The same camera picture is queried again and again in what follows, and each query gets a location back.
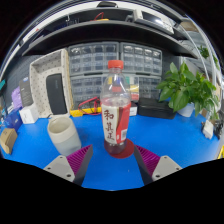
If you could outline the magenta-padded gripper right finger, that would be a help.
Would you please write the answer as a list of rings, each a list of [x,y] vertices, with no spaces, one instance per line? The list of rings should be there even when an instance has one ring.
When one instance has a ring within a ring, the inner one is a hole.
[[[181,167],[169,156],[158,156],[138,145],[134,146],[134,156],[144,185],[181,170]]]

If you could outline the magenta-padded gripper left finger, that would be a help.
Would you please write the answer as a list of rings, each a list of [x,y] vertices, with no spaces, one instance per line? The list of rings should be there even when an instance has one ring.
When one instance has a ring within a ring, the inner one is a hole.
[[[92,155],[93,146],[88,145],[69,156],[59,155],[44,170],[81,186]]]

